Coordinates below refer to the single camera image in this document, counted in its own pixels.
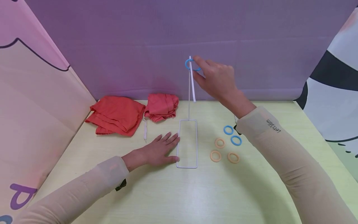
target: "hand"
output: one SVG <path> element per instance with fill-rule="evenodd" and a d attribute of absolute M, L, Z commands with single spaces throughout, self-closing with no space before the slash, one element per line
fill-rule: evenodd
<path fill-rule="evenodd" d="M 162 166 L 169 163 L 179 162 L 180 158 L 177 156 L 166 156 L 180 141 L 178 134 L 169 138 L 170 136 L 170 132 L 163 138 L 162 135 L 159 135 L 143 148 L 133 150 L 123 156 L 122 159 L 129 172 L 145 164 Z"/>
<path fill-rule="evenodd" d="M 212 60 L 204 61 L 197 55 L 193 57 L 193 60 L 202 68 L 205 75 L 204 78 L 196 71 L 193 71 L 195 81 L 209 95 L 235 114 L 236 117 L 242 118 L 256 108 L 245 97 L 243 92 L 237 89 L 232 66 L 219 64 Z"/>
<path fill-rule="evenodd" d="M 223 101 L 238 92 L 232 66 L 219 64 L 212 60 L 204 61 L 200 56 L 194 56 L 193 60 L 203 70 L 205 78 L 196 71 L 193 71 L 193 77 L 209 95 L 218 101 Z"/>
<path fill-rule="evenodd" d="M 156 137 L 151 143 L 138 149 L 146 160 L 146 164 L 152 166 L 162 166 L 168 163 L 179 162 L 180 158 L 177 156 L 166 156 L 175 146 L 178 145 L 180 137 L 178 134 L 173 135 L 167 133 L 163 138 L 162 135 Z"/>

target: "red fabric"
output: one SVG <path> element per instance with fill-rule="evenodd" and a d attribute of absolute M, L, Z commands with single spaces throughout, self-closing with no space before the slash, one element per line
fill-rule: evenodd
<path fill-rule="evenodd" d="M 149 117 L 154 122 L 174 118 L 178 104 L 179 98 L 175 95 L 163 93 L 149 94 L 144 116 Z"/>
<path fill-rule="evenodd" d="M 126 97 L 105 96 L 90 109 L 94 112 L 85 122 L 98 126 L 96 134 L 133 136 L 143 118 L 145 106 Z"/>

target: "purple backdrop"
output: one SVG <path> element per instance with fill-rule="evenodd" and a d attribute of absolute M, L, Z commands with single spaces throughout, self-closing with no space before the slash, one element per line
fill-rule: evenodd
<path fill-rule="evenodd" d="M 187 99 L 199 54 L 234 66 L 252 100 L 293 100 L 358 0 L 26 2 L 96 99 Z"/>

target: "ring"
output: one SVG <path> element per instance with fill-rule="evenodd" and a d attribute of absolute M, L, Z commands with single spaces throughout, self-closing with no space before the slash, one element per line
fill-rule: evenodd
<path fill-rule="evenodd" d="M 232 159 L 230 158 L 230 155 L 236 156 L 236 157 L 237 157 L 237 160 L 236 160 L 236 161 L 232 160 Z M 239 157 L 236 153 L 233 153 L 233 152 L 231 152 L 231 153 L 229 153 L 229 154 L 227 155 L 227 159 L 230 161 L 230 163 L 238 163 L 238 162 L 240 162 L 240 157 Z"/>
<path fill-rule="evenodd" d="M 233 138 L 238 138 L 238 139 L 240 140 L 240 143 L 239 143 L 239 144 L 235 143 L 235 142 L 232 140 Z M 231 137 L 231 143 L 234 144 L 235 146 L 240 146 L 241 143 L 242 143 L 242 140 L 241 140 L 241 138 L 240 138 L 239 136 L 234 135 L 233 137 Z"/>
<path fill-rule="evenodd" d="M 187 66 L 187 63 L 189 61 L 194 61 L 193 59 L 189 58 L 188 60 L 185 61 L 185 67 L 187 67 L 188 70 L 190 70 L 190 68 Z"/>
<path fill-rule="evenodd" d="M 219 146 L 219 145 L 218 145 L 218 141 L 222 141 L 222 142 L 223 142 L 223 145 L 222 145 L 222 146 Z M 225 141 L 224 141 L 222 138 L 217 138 L 217 139 L 215 140 L 215 146 L 216 146 L 216 148 L 224 148 L 224 147 L 225 147 Z"/>
<path fill-rule="evenodd" d="M 230 129 L 231 129 L 231 133 L 228 133 L 228 132 L 226 131 L 226 128 L 230 128 Z M 232 134 L 234 133 L 234 129 L 233 129 L 230 125 L 226 125 L 226 126 L 224 127 L 224 133 L 227 134 L 227 135 L 232 135 Z"/>
<path fill-rule="evenodd" d="M 216 154 L 218 154 L 219 155 L 219 158 L 218 159 L 214 159 L 213 158 L 213 153 L 216 153 Z M 210 159 L 213 161 L 213 162 L 219 162 L 220 160 L 221 160 L 221 153 L 219 152 L 219 151 L 216 151 L 216 150 L 214 150 L 214 151 L 212 151 L 211 153 L 210 153 Z"/>

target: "beige arm sleeve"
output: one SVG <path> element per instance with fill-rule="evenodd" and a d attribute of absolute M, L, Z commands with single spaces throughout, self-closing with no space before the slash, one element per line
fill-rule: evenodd
<path fill-rule="evenodd" d="M 278 173 L 303 224 L 358 223 L 327 173 L 265 108 L 238 120 L 236 130 Z"/>
<path fill-rule="evenodd" d="M 128 173 L 122 158 L 114 156 L 26 208 L 13 224 L 71 223 L 119 186 Z"/>

